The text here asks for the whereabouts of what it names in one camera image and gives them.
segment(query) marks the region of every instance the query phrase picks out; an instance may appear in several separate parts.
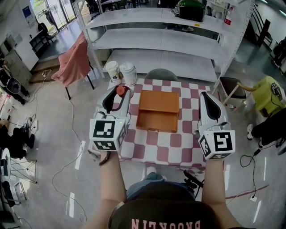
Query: pink cloth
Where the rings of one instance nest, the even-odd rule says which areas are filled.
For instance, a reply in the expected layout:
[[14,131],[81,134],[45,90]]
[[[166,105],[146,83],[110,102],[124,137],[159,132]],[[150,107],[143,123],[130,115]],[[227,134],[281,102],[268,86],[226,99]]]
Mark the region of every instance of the pink cloth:
[[88,43],[82,32],[70,50],[59,56],[60,67],[52,79],[67,87],[74,81],[85,78],[90,71],[87,52]]

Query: orange box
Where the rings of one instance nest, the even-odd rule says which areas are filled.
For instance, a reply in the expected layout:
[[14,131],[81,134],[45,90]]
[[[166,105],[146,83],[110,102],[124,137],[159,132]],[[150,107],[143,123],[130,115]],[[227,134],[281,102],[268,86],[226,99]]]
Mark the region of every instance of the orange box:
[[176,133],[178,116],[178,93],[146,90],[141,92],[136,122],[138,129]]

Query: metal rack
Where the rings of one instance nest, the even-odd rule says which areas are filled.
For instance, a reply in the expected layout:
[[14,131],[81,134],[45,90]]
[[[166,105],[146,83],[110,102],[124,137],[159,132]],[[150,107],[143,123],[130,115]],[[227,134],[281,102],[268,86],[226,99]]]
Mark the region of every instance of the metal rack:
[[[119,64],[132,61],[138,73],[147,73],[155,68],[166,68],[177,76],[205,80],[218,84],[213,62],[219,66],[223,77],[231,64],[246,31],[254,4],[254,0],[225,0],[235,6],[233,21],[230,26],[223,20],[205,15],[203,22],[184,20],[175,17],[167,8],[133,8],[102,12],[101,1],[98,0],[100,15],[84,24],[80,14],[79,3],[84,0],[74,0],[74,7],[79,19],[79,25],[88,41],[88,46],[96,61],[102,77],[106,72],[101,67],[95,50],[116,49],[108,59]],[[218,33],[216,40],[195,34],[160,29],[114,29],[106,26],[129,22],[164,22],[199,27]],[[88,29],[103,26],[105,33],[96,43],[92,43]]]

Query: open box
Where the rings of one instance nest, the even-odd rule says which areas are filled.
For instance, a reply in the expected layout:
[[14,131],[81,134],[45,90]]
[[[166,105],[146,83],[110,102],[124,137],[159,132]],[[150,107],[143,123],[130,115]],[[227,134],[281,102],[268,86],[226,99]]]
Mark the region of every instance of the open box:
[[176,133],[178,116],[178,93],[142,90],[136,122],[138,129]]

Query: pink and white tablecloth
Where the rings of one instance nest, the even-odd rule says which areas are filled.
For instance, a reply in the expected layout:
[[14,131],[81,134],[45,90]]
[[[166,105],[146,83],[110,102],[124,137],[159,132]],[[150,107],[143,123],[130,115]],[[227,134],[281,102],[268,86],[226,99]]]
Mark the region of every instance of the pink and white tablecloth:
[[[210,92],[209,86],[138,79],[137,84],[130,87],[134,95],[130,100],[129,112],[131,118],[127,135],[122,144],[119,156],[125,160],[174,165],[181,167],[205,167],[205,159],[194,132],[198,124],[198,98],[203,91]],[[177,92],[180,96],[180,113],[177,133],[154,132],[136,128],[140,93],[142,90]],[[114,108],[121,98],[116,96]],[[89,150],[94,151],[92,142]]]

